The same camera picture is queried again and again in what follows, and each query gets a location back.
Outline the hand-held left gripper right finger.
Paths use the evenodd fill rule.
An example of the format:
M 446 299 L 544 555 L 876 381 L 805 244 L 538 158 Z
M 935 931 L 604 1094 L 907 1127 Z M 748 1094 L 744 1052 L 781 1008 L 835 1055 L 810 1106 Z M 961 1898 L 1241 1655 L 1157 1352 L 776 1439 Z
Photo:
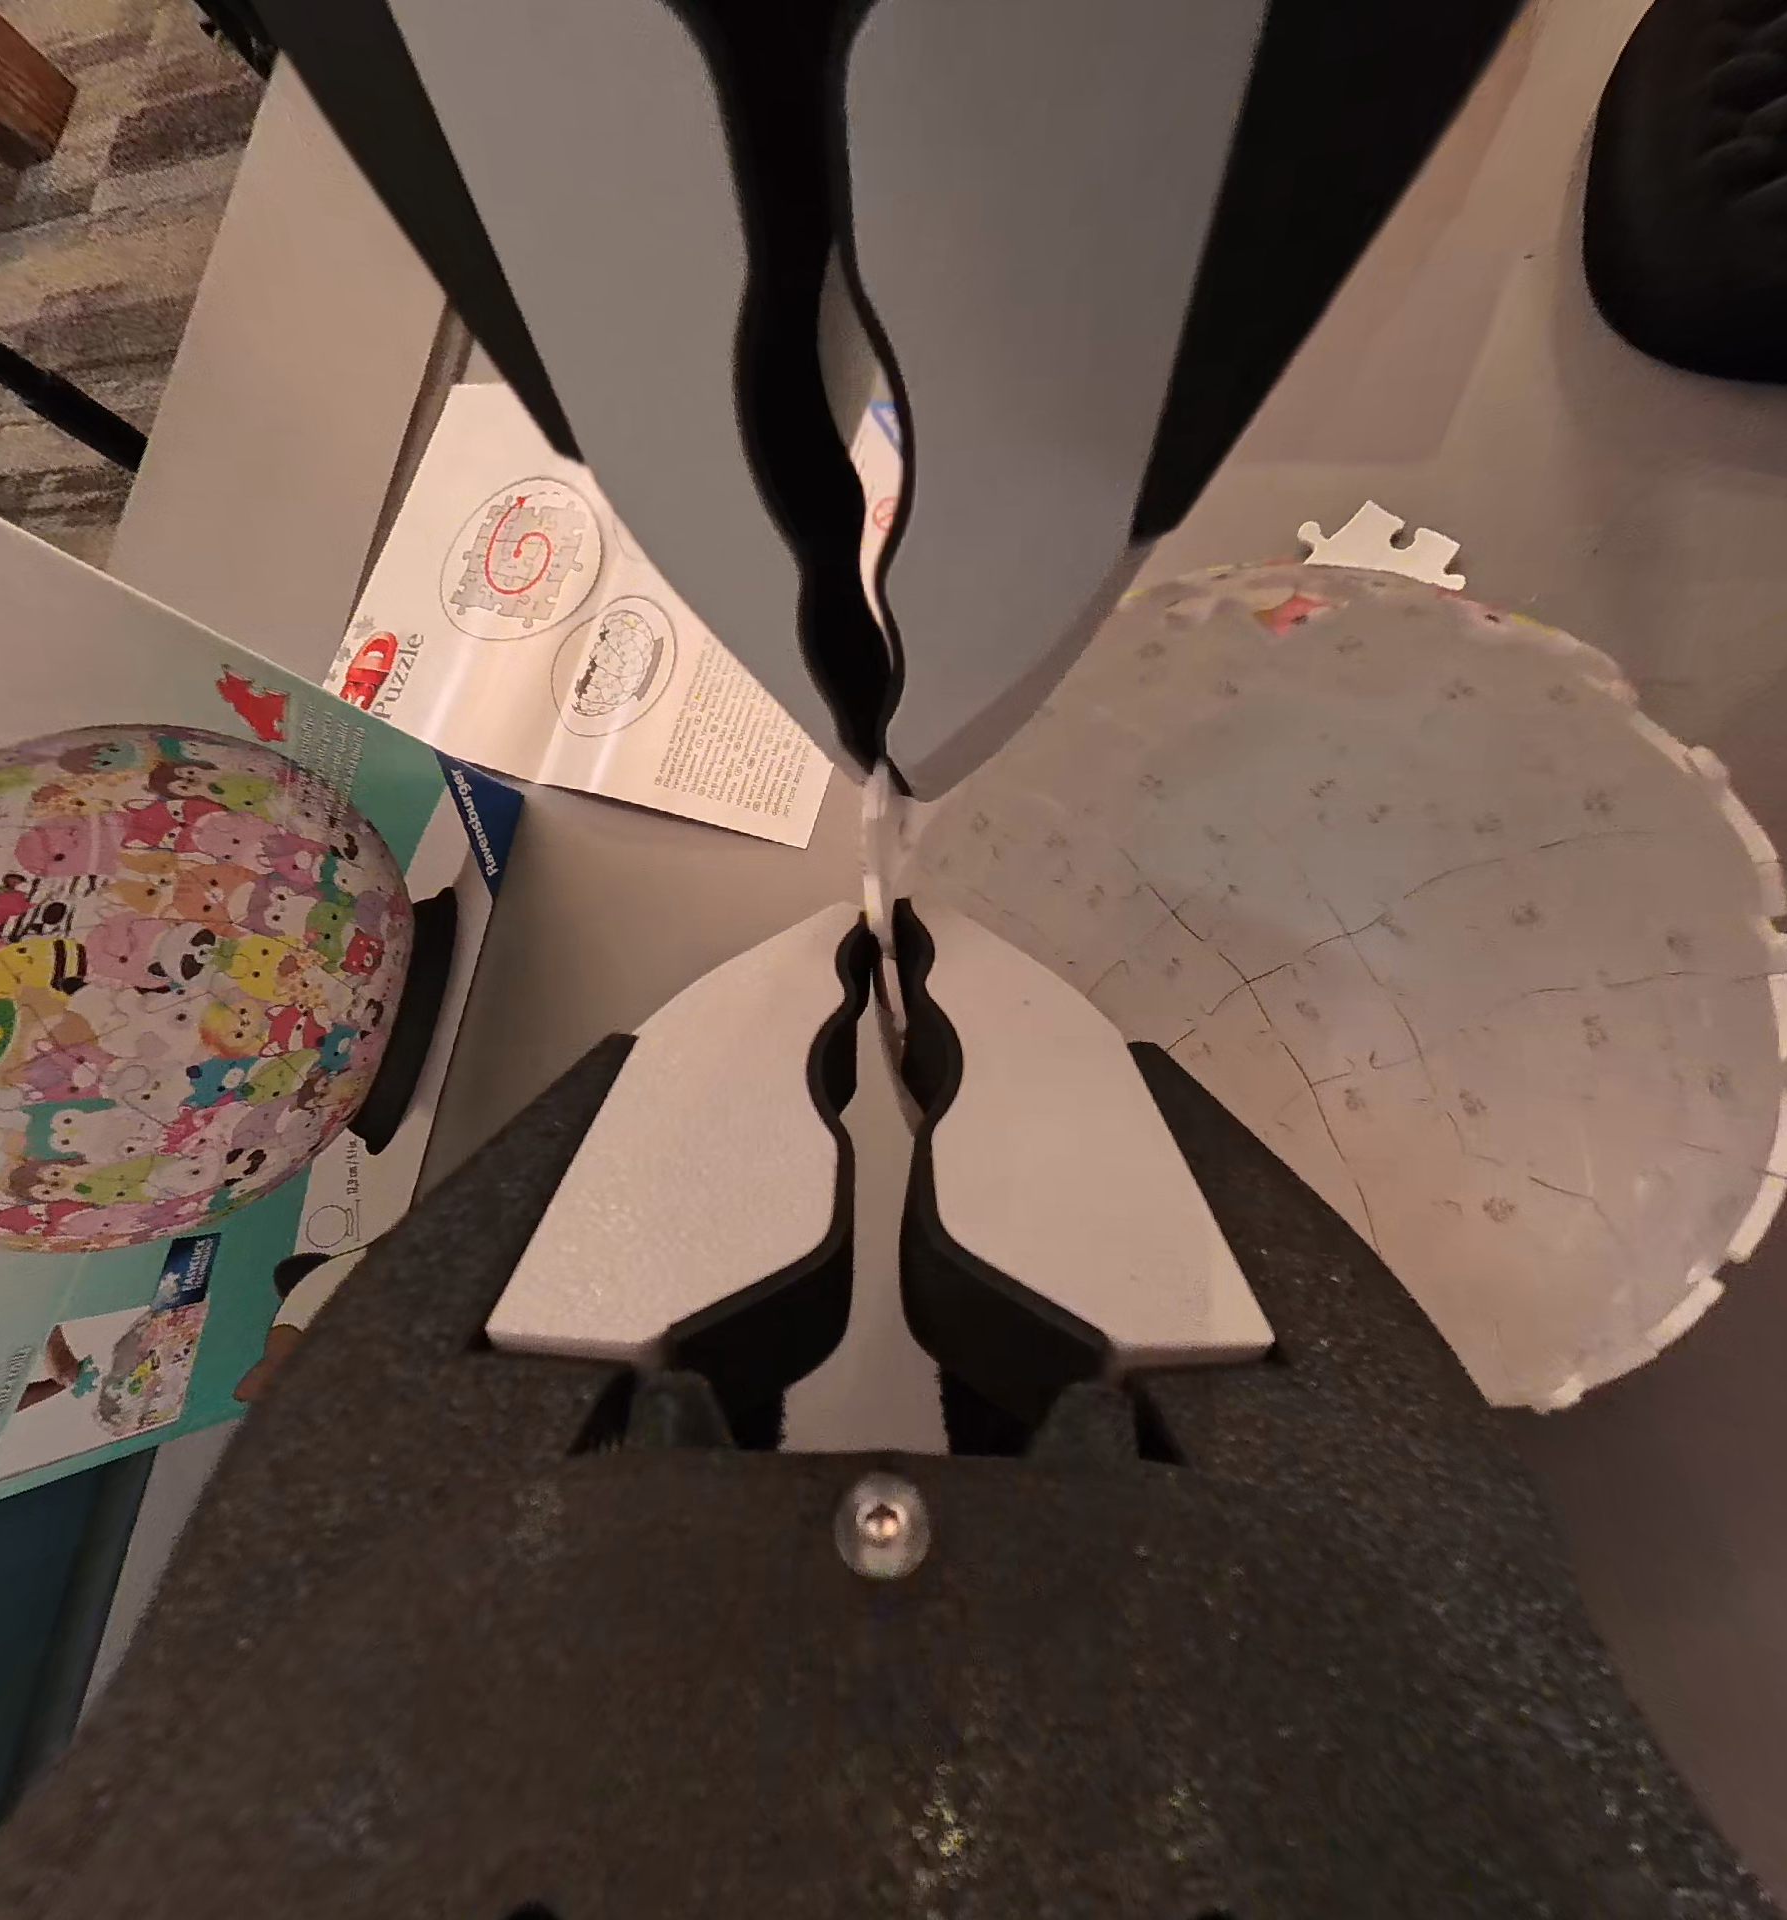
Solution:
M 1273 1346 L 1135 1048 L 942 903 L 895 903 L 915 1109 L 907 1330 L 942 1373 L 1147 1373 Z

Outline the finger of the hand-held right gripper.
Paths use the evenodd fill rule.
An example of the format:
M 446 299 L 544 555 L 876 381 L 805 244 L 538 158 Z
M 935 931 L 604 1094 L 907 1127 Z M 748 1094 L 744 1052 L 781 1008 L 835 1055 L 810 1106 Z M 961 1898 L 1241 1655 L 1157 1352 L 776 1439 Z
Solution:
M 528 343 L 639 550 L 854 777 L 892 656 L 814 351 L 821 260 L 766 260 L 727 51 L 686 4 L 389 4 Z
M 941 799 L 1040 707 L 1131 531 L 1263 4 L 874 4 L 853 255 L 903 412 L 884 757 Z

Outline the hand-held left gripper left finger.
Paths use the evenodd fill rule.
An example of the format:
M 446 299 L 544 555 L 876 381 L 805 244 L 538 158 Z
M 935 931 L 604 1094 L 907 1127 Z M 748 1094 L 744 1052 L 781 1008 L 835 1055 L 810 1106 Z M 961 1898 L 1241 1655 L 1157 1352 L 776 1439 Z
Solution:
M 874 938 L 835 901 L 630 1035 L 486 1324 L 496 1349 L 820 1365 L 850 1311 L 857 1032 Z

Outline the half-built puzzle ball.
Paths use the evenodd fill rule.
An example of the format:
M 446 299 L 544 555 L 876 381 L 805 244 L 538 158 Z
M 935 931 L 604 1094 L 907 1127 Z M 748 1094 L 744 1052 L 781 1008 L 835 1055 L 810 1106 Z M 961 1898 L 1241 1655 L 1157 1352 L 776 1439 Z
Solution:
M 1135 589 L 905 888 L 1154 1044 L 1497 1406 L 1721 1298 L 1787 1200 L 1787 880 L 1596 647 L 1325 563 Z

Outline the white puzzle piece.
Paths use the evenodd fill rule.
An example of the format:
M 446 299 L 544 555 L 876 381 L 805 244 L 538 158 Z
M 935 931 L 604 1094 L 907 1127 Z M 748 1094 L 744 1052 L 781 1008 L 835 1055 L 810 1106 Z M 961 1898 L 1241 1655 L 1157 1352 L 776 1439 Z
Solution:
M 1428 589 L 1458 593 L 1465 589 L 1465 575 L 1455 569 L 1460 543 L 1428 526 L 1410 528 L 1407 522 L 1373 499 L 1333 532 L 1318 520 L 1297 526 L 1302 561 L 1311 565 L 1385 572 Z

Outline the puzzle ball box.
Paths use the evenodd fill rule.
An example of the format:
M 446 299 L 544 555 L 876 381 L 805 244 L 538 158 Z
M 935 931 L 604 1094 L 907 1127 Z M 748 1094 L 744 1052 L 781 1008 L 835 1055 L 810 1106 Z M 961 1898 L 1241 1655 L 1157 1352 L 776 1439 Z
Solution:
M 0 1818 L 135 1461 L 409 1207 L 518 821 L 0 518 Z

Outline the folded instruction sheet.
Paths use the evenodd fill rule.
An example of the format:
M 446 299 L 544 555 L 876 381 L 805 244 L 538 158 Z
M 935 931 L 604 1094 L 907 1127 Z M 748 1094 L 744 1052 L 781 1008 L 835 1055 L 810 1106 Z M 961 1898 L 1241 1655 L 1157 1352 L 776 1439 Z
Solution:
M 834 774 L 502 382 L 450 389 L 322 683 L 494 774 L 797 851 Z

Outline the black metal frame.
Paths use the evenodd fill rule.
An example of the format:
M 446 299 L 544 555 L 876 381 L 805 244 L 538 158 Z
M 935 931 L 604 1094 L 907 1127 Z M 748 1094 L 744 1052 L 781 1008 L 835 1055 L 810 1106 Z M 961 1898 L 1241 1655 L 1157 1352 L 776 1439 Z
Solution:
M 108 466 L 137 473 L 148 444 L 146 433 L 1 339 L 0 389 Z

